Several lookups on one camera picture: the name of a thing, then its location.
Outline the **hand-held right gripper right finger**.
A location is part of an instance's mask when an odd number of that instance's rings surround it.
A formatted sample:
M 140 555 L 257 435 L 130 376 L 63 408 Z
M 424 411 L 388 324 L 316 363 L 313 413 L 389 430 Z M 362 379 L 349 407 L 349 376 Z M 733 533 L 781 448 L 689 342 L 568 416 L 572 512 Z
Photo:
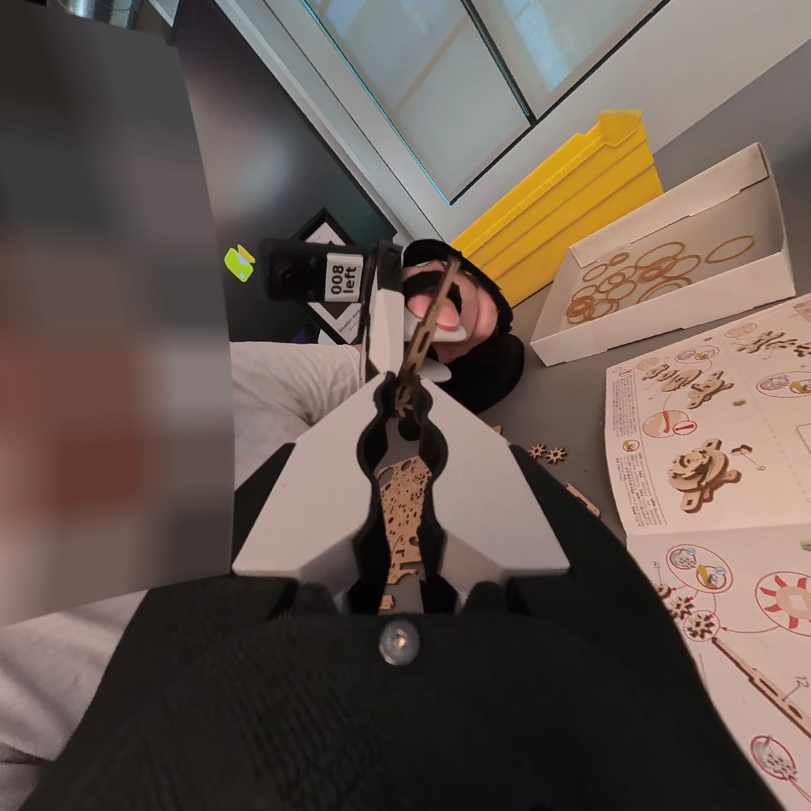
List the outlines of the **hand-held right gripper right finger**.
M 452 613 L 481 582 L 569 572 L 503 437 L 431 382 L 414 386 L 414 419 L 431 471 L 419 528 L 425 613 Z

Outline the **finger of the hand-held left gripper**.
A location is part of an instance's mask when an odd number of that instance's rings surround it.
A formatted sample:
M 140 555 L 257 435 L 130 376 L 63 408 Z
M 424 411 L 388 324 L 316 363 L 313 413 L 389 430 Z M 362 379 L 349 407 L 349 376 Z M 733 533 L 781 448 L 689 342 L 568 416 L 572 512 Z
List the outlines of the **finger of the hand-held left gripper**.
M 373 289 L 361 352 L 362 379 L 396 375 L 404 359 L 404 298 L 390 289 Z

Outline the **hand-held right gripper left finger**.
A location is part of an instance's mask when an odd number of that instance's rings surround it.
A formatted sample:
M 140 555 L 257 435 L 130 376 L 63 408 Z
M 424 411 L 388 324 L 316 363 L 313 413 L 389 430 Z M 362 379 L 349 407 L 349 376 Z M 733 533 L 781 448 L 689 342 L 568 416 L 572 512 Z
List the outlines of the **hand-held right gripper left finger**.
M 376 467 L 388 450 L 389 375 L 379 374 L 292 448 L 233 563 L 242 576 L 287 577 L 376 615 L 389 543 Z

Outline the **long slotted wooden strip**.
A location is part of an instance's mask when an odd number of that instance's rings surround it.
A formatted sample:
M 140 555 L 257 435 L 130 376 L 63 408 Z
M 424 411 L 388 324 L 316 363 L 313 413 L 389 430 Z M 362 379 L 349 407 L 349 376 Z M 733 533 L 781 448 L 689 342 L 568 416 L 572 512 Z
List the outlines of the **long slotted wooden strip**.
M 397 378 L 414 376 L 415 383 L 419 382 L 417 370 L 426 358 L 428 348 L 434 337 L 438 319 L 448 298 L 449 291 L 455 281 L 457 272 L 460 269 L 460 260 L 452 257 L 445 263 L 445 269 L 441 276 L 441 282 L 432 294 L 430 304 L 423 318 L 414 329 L 408 351 L 400 367 Z

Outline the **laser-cut wooden parts sheet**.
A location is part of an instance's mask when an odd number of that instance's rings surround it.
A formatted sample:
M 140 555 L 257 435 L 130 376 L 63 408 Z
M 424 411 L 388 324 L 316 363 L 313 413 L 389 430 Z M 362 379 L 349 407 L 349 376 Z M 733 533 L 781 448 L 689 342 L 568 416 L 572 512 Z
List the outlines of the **laser-cut wooden parts sheet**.
M 418 455 L 387 465 L 377 474 L 390 550 L 388 586 L 418 576 L 422 563 L 419 528 L 430 478 L 431 471 Z

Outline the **person's left hand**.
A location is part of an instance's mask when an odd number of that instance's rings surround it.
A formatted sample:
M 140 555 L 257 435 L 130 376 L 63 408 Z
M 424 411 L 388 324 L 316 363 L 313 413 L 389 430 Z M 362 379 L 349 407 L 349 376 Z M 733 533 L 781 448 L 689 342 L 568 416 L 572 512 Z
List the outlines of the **person's left hand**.
M 440 260 L 428 262 L 419 267 L 410 267 L 403 270 L 403 289 L 405 293 L 405 280 L 423 272 L 444 271 L 444 263 Z M 439 363 L 448 366 L 461 356 L 468 354 L 474 347 L 488 339 L 498 319 L 498 309 L 490 293 L 483 289 L 475 277 L 460 269 L 454 277 L 461 295 L 461 315 L 457 312 L 454 303 L 450 300 L 450 293 L 443 305 L 437 319 L 435 337 L 440 331 L 453 331 L 461 326 L 465 330 L 466 340 L 457 342 L 434 342 L 431 350 L 435 351 Z M 415 319 L 421 320 L 431 302 L 431 295 L 436 282 L 431 282 L 426 292 L 417 293 L 406 302 L 408 311 Z

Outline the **pile of rubber bands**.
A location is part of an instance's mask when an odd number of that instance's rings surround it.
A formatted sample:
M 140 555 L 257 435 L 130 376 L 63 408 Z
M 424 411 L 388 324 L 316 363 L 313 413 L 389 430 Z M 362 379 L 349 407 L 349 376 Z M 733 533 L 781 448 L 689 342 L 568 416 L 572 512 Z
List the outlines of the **pile of rubber bands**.
M 740 234 L 704 254 L 690 252 L 682 241 L 663 242 L 644 252 L 617 252 L 585 269 L 565 319 L 571 325 L 589 323 L 684 289 L 711 272 L 732 268 L 756 245 L 755 235 Z

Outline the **yellow plastic bin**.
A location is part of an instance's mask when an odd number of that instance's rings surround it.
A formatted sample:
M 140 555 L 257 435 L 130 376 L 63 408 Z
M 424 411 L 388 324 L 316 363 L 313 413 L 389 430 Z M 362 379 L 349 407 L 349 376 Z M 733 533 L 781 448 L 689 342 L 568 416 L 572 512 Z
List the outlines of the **yellow plastic bin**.
M 573 244 L 662 193 L 642 113 L 604 111 L 451 245 L 515 306 L 553 281 Z

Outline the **large glass window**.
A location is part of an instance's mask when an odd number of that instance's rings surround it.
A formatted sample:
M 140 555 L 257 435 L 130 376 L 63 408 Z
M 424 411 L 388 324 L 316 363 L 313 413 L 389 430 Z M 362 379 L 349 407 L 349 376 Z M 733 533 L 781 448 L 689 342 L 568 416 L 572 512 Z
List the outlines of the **large glass window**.
M 444 221 L 665 2 L 217 2 L 400 216 Z

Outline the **white cardboard tray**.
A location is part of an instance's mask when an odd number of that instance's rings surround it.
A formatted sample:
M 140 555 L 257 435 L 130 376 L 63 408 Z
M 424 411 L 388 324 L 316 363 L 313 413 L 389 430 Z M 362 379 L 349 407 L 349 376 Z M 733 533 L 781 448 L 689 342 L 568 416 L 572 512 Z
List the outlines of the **white cardboard tray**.
M 740 234 L 757 245 L 726 270 L 610 316 L 568 324 L 565 310 L 587 267 L 617 252 L 669 241 L 706 253 Z M 776 181 L 764 148 L 752 144 L 576 243 L 565 256 L 531 346 L 552 366 L 664 332 L 723 319 L 796 293 Z

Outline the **illustrated instruction booklet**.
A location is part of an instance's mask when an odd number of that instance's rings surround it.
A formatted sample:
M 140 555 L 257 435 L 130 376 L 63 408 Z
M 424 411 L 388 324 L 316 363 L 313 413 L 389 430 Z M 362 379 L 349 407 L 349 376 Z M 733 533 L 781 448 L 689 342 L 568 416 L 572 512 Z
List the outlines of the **illustrated instruction booklet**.
M 809 809 L 810 302 L 606 372 L 627 549 L 785 809 Z

